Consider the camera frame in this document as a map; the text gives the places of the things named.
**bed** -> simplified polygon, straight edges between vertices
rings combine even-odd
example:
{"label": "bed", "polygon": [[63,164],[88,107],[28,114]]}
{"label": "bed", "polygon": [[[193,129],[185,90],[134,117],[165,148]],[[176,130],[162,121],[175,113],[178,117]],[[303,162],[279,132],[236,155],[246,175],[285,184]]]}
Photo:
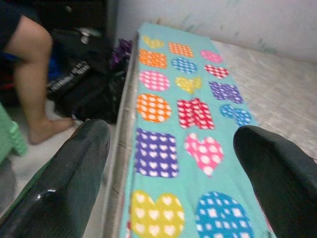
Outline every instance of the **bed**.
{"label": "bed", "polygon": [[[170,31],[170,34],[166,34],[165,37],[172,36],[172,39],[167,40],[163,36],[164,34],[159,34],[160,31],[166,33]],[[187,39],[196,37],[170,28],[162,29],[161,26],[145,24],[135,40],[127,82],[124,88],[124,96],[120,107],[118,127],[114,138],[113,157],[110,159],[107,168],[107,189],[103,212],[104,220],[102,221],[104,224],[103,237],[155,237],[158,235],[164,237],[162,236],[163,233],[160,233],[163,231],[167,237],[207,238],[210,237],[210,231],[213,229],[217,230],[216,233],[212,233],[213,235],[217,235],[215,237],[274,237],[273,232],[270,230],[261,212],[261,207],[253,194],[250,183],[246,176],[243,175],[243,170],[235,163],[237,160],[235,160],[232,154],[233,150],[230,142],[232,141],[234,131],[239,126],[244,124],[257,124],[255,120],[257,119],[258,124],[263,128],[273,130],[284,135],[286,138],[292,139],[302,146],[306,153],[315,157],[316,151],[313,145],[317,139],[313,133],[307,133],[309,128],[316,128],[312,123],[315,118],[314,101],[316,100],[316,96],[314,95],[314,87],[316,85],[310,82],[311,77],[313,77],[310,72],[314,69],[314,66],[220,42],[213,42],[213,44],[220,49],[221,53],[219,53],[217,48],[214,48],[212,44],[210,44],[210,48],[208,49],[200,49],[199,45],[195,45],[192,46],[192,48],[195,48],[192,50],[187,48],[191,43],[184,41],[184,37],[181,37],[183,34],[185,34]],[[204,43],[202,43],[202,45],[205,46],[207,44],[205,42],[206,40],[206,38],[203,39]],[[174,67],[174,72],[178,72],[179,75],[187,76],[187,74],[194,74],[194,76],[191,75],[190,78],[178,77],[172,73],[172,75],[165,77],[166,74],[162,73],[162,70],[156,70],[157,67],[155,67],[155,70],[151,70],[153,65],[144,68],[144,64],[147,64],[146,58],[149,52],[159,52],[161,47],[165,47],[167,51],[169,50],[169,52],[166,53],[168,58],[166,63],[170,63],[172,65],[171,67]],[[192,72],[195,69],[195,65],[192,65],[190,61],[192,56],[200,57],[200,59],[205,62],[202,64],[202,71],[205,73],[205,76],[200,79],[199,77],[195,77],[195,72]],[[229,63],[228,66],[223,64],[221,57],[224,57],[225,61]],[[187,64],[192,67],[183,68],[181,67],[182,64]],[[160,69],[164,69],[164,67],[168,65],[162,64],[161,61],[156,61],[156,66],[160,66]],[[155,120],[159,122],[160,119],[158,117],[151,119],[149,115],[142,114],[142,112],[144,112],[144,110],[142,110],[142,100],[151,98],[149,94],[152,94],[153,91],[155,92],[154,94],[157,93],[156,88],[153,88],[155,84],[149,84],[147,81],[147,76],[153,78],[151,73],[154,73],[154,77],[160,78],[163,82],[162,89],[158,92],[168,98],[166,101],[172,100],[175,103],[174,106],[171,106],[171,113],[175,114],[175,116],[170,120],[174,124],[168,124],[168,127],[164,126],[160,128],[156,126],[152,128],[150,124]],[[304,76],[305,80],[302,80],[302,78],[299,79],[299,74]],[[230,83],[230,86],[234,86],[235,83],[232,76],[237,81],[238,89],[234,87],[231,88],[234,88],[234,91],[239,90],[242,97],[230,98],[230,101],[221,100],[223,97],[226,97],[226,94],[219,93],[217,89],[221,88],[225,82]],[[174,90],[173,92],[177,92],[175,97],[180,97],[183,101],[177,100],[174,97],[169,98],[168,94],[164,94],[164,91],[166,89],[168,90],[169,87]],[[204,95],[208,94],[209,98],[203,97],[203,99],[197,101],[197,97],[195,96],[198,95],[198,97],[201,98],[199,90],[203,90]],[[303,96],[301,92],[303,91],[305,91],[304,100],[301,98]],[[165,100],[164,96],[156,99]],[[248,105],[240,103],[242,98]],[[288,100],[291,98],[297,100],[293,102]],[[202,105],[202,107],[207,106],[210,109],[212,118],[212,120],[207,120],[207,128],[203,128],[204,125],[196,123],[196,121],[190,121],[190,117],[182,118],[181,110],[186,111],[186,109],[189,108],[181,107],[181,103],[194,103],[194,105],[192,105],[193,107],[196,103]],[[252,114],[248,113],[248,108],[251,109]],[[168,110],[167,113],[164,112],[161,118],[163,123],[165,119],[169,119],[168,113]],[[301,118],[300,113],[305,115],[304,119]],[[298,122],[301,122],[300,126],[294,127],[293,124]],[[216,139],[218,136],[210,131],[219,125],[220,127],[229,127],[229,129],[221,131],[221,134],[224,135],[224,141],[218,139],[220,141],[218,143]],[[185,130],[186,133],[178,133],[178,131],[182,129]],[[204,130],[208,132],[205,134],[201,133],[201,131]],[[211,144],[208,141],[210,134],[215,137],[212,138],[213,140],[209,139]],[[142,135],[166,137],[167,139],[171,139],[171,143],[174,143],[174,140],[180,140],[179,145],[177,144],[179,166],[174,166],[176,169],[167,174],[162,173],[164,172],[162,168],[162,170],[156,171],[160,173],[159,175],[153,173],[153,171],[152,175],[150,175],[149,170],[142,170],[142,152],[140,152],[140,155],[137,155],[136,150],[138,147],[136,146],[136,141],[140,144],[139,151],[142,149],[142,143],[143,145],[148,144],[150,146],[153,144],[152,146],[155,146],[154,143],[147,143],[142,139],[138,140]],[[305,136],[306,139],[305,143],[303,143],[303,136]],[[212,164],[210,164],[209,168],[206,168],[206,166],[204,166],[204,157],[199,159],[195,158],[195,148],[188,147],[186,144],[191,144],[193,141],[200,144],[206,143],[208,146],[212,145],[213,150],[214,147],[216,147],[217,152],[222,151],[220,147],[223,148],[223,153],[217,154],[216,158],[216,161],[218,161],[216,164],[219,164],[218,169],[213,167],[214,165]],[[157,144],[156,146],[164,147],[165,145],[167,144]],[[180,155],[182,158],[186,158],[186,162],[188,162],[188,164],[183,165],[183,167],[181,167]],[[132,161],[134,159],[138,160],[138,165],[134,165]],[[168,196],[161,192],[162,184],[166,186],[166,180],[169,180],[171,187],[175,186],[172,183],[173,179],[177,179],[185,168],[189,168],[186,174],[190,174],[191,170],[195,169],[194,174],[191,175],[194,177],[197,176],[198,183],[204,184],[206,181],[211,181],[217,177],[221,180],[221,176],[224,172],[218,172],[221,170],[220,166],[225,165],[226,161],[230,161],[228,168],[234,168],[235,172],[239,174],[237,180],[242,179],[243,181],[243,183],[230,182],[231,185],[234,184],[236,187],[239,187],[234,193],[231,192],[232,186],[228,186],[226,190],[224,189],[226,185],[219,184],[219,186],[217,186],[218,182],[213,185],[206,185],[204,188],[205,193],[202,193],[201,190],[203,190],[203,188],[200,186],[198,186],[200,188],[197,188],[197,190],[194,189],[194,191],[190,193],[188,193],[186,189],[180,189],[178,191],[176,188],[173,189],[174,191],[172,193],[168,193]],[[149,161],[147,166],[151,166],[150,162],[152,162],[154,166],[153,161]],[[134,181],[132,180],[134,176],[143,178],[139,181]],[[179,198],[182,196],[180,194],[186,193],[188,197]],[[164,198],[166,198],[166,200],[174,199],[177,201],[178,207],[176,210],[167,210],[165,218],[168,220],[168,218],[175,214],[180,214],[177,221],[174,221],[179,227],[178,230],[175,230],[170,223],[164,223],[163,225],[156,223],[142,224],[140,217],[144,218],[144,216],[142,216],[144,209],[138,210],[140,207],[130,204],[130,198],[137,204],[138,196],[151,201],[151,204],[148,204],[147,207],[164,202]],[[208,202],[216,199],[216,196],[221,196],[219,203],[225,201],[233,202],[233,204],[227,204],[228,206],[235,206],[231,207],[231,210],[235,211],[235,213],[232,213],[232,218],[243,218],[243,220],[239,221],[241,222],[239,228],[242,229],[239,233],[230,233],[230,235],[228,235],[229,233],[225,233],[228,226],[229,230],[234,228],[233,221],[229,219],[230,222],[226,222],[227,217],[222,217],[221,224],[217,223],[214,219],[217,217],[215,212],[217,212],[218,209],[208,204]],[[206,204],[210,205],[208,209],[201,209],[201,206]],[[145,209],[147,213],[150,213],[151,210],[155,209]],[[199,223],[199,220],[204,220],[204,215],[209,215],[210,218],[213,217],[212,222],[214,223]]]}

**mattress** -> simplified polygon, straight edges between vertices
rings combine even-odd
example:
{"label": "mattress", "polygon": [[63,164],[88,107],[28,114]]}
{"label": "mattress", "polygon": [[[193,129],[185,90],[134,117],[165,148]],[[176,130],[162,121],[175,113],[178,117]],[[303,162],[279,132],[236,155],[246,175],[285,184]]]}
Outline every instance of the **mattress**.
{"label": "mattress", "polygon": [[[282,63],[281,68],[288,69],[294,68],[296,66],[297,70],[300,66],[300,68],[305,67],[313,67],[311,65],[307,64],[296,64],[291,60],[288,59],[281,59],[275,56],[270,56],[262,53],[257,53],[249,50],[245,50],[242,48],[238,48],[231,45],[226,45],[223,43],[217,43],[214,42],[216,46],[220,48],[221,53],[225,52],[234,52],[235,57],[230,58],[228,55],[225,54],[226,60],[232,60],[238,62],[233,66],[228,67],[230,74],[232,74],[238,82],[239,90],[241,91],[241,94],[243,98],[249,102],[249,106],[251,108],[251,111],[253,112],[254,116],[258,119],[260,125],[262,125],[264,128],[273,130],[275,132],[278,132],[280,134],[288,135],[290,128],[286,127],[285,124],[278,124],[278,120],[270,122],[272,116],[272,113],[275,111],[272,106],[279,106],[278,100],[280,100],[281,97],[285,96],[282,95],[283,93],[283,81],[278,81],[275,79],[275,82],[273,85],[270,85],[270,79],[274,79],[276,76],[280,76],[279,78],[282,78],[281,76],[285,77],[285,74],[283,74],[283,71],[274,70],[274,65],[278,62],[279,64]],[[125,220],[122,220],[122,213],[124,213],[124,201],[125,201],[125,190],[127,188],[127,172],[129,171],[129,162],[131,162],[131,158],[133,158],[134,153],[133,151],[133,137],[134,137],[134,130],[136,128],[135,121],[137,117],[136,112],[136,106],[138,101],[138,95],[139,95],[139,67],[138,67],[138,52],[139,49],[137,47],[137,44],[134,44],[134,50],[132,54],[132,61],[130,63],[129,67],[129,76],[127,77],[127,83],[125,85],[125,92],[122,99],[122,107],[120,108],[120,116],[118,125],[119,128],[115,135],[115,141],[117,141],[117,144],[115,145],[115,156],[110,161],[110,168],[109,168],[109,179],[108,179],[108,188],[107,188],[107,197],[105,200],[105,210],[104,215],[105,219],[103,221],[104,223],[104,232],[103,237],[124,237],[122,233],[122,224],[124,224]],[[314,149],[307,146],[307,153],[313,154]]]}

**turquoise bed sheet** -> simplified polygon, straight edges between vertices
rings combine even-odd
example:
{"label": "turquoise bed sheet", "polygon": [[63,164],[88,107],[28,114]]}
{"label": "turquoise bed sheet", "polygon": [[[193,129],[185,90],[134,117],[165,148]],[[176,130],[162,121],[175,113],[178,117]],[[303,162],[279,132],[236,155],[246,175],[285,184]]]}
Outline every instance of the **turquoise bed sheet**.
{"label": "turquoise bed sheet", "polygon": [[265,238],[271,232],[233,149],[256,124],[207,37],[145,23],[121,238]]}

